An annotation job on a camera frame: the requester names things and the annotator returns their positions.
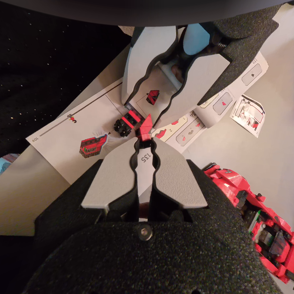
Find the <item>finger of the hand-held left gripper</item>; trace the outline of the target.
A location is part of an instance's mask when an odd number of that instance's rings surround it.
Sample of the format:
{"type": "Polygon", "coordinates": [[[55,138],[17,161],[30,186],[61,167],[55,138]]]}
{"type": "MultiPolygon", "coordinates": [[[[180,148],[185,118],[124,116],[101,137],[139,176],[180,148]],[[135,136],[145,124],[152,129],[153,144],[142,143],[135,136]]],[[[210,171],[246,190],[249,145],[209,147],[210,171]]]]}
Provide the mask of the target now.
{"type": "Polygon", "coordinates": [[[164,104],[153,128],[168,125],[195,109],[229,64],[230,61],[220,54],[200,56],[193,60],[186,72],[184,83],[176,93],[168,96],[168,103],[164,104]]]}
{"type": "Polygon", "coordinates": [[[166,65],[178,60],[178,41],[178,26],[135,27],[123,76],[123,105],[137,94],[158,62],[166,65]]]}

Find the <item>black red lego block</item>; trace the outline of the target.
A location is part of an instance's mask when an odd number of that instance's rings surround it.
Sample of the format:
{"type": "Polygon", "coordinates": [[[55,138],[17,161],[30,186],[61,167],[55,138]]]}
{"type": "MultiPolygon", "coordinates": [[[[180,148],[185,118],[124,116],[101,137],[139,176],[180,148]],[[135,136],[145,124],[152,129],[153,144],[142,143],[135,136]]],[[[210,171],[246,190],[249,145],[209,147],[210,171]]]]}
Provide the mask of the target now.
{"type": "Polygon", "coordinates": [[[151,114],[147,116],[141,126],[135,131],[136,137],[140,142],[149,141],[151,139],[151,130],[153,128],[151,114]]]}

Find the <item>red black green lego assembly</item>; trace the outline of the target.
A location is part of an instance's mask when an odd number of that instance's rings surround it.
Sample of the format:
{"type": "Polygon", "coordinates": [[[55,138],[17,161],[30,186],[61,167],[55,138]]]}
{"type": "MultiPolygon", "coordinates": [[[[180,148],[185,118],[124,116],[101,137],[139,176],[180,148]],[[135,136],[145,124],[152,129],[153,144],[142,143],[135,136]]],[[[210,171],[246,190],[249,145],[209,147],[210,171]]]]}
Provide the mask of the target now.
{"type": "Polygon", "coordinates": [[[121,136],[127,137],[131,131],[143,122],[143,116],[133,107],[127,107],[127,113],[116,120],[113,128],[121,136]]]}

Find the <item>white sticker sheet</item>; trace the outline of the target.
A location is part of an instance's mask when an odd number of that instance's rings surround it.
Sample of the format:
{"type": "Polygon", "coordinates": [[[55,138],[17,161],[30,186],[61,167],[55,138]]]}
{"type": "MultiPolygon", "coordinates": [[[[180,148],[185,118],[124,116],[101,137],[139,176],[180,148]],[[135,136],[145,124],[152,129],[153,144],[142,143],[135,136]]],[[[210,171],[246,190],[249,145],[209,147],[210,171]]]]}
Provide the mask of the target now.
{"type": "Polygon", "coordinates": [[[235,102],[230,114],[231,119],[256,138],[259,137],[265,117],[262,105],[245,94],[235,102]]]}

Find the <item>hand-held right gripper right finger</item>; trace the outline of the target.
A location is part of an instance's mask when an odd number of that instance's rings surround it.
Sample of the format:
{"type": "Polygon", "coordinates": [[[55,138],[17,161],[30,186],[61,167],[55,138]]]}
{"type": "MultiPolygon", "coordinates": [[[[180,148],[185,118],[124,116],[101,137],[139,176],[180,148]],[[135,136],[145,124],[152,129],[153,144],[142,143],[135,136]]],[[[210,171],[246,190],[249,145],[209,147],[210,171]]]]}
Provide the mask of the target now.
{"type": "Polygon", "coordinates": [[[207,207],[208,203],[184,156],[156,137],[151,139],[150,146],[155,171],[149,208],[167,208],[167,204],[159,204],[165,200],[181,209],[207,207]]]}

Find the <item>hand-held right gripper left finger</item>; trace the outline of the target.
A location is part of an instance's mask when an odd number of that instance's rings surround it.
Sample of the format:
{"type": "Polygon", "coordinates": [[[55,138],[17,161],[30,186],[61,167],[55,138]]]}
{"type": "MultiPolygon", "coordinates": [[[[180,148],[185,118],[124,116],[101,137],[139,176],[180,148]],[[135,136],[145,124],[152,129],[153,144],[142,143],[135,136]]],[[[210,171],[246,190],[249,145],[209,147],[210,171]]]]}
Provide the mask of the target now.
{"type": "Polygon", "coordinates": [[[138,200],[137,173],[139,139],[132,138],[105,156],[81,205],[83,208],[127,212],[124,203],[134,191],[138,200]]]}

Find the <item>red lego car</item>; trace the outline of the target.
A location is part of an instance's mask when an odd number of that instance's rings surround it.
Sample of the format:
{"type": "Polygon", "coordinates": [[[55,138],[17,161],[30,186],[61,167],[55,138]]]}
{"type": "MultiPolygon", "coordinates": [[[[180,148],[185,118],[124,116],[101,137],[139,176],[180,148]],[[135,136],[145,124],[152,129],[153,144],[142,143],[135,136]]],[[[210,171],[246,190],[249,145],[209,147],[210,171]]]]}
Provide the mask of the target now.
{"type": "Polygon", "coordinates": [[[289,224],[265,206],[266,197],[254,194],[240,174],[216,163],[203,171],[239,210],[266,269],[285,284],[294,281],[294,233],[289,224]]]}

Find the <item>lego instruction booklet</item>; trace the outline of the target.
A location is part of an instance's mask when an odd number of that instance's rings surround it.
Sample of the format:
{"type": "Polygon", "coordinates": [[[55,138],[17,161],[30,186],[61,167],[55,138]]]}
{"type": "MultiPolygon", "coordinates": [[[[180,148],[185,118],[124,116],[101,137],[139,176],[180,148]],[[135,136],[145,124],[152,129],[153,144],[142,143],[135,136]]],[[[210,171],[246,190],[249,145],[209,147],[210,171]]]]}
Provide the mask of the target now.
{"type": "MultiPolygon", "coordinates": [[[[171,66],[158,63],[130,104],[121,103],[122,79],[117,80],[60,118],[27,137],[27,141],[72,184],[98,159],[134,137],[134,131],[122,138],[113,128],[130,110],[141,119],[151,114],[155,122],[164,102],[181,84],[171,73],[171,66]]],[[[268,69],[259,52],[233,83],[197,106],[177,121],[152,130],[157,137],[183,153],[207,128],[216,124],[232,105],[258,81],[268,69]]]]}

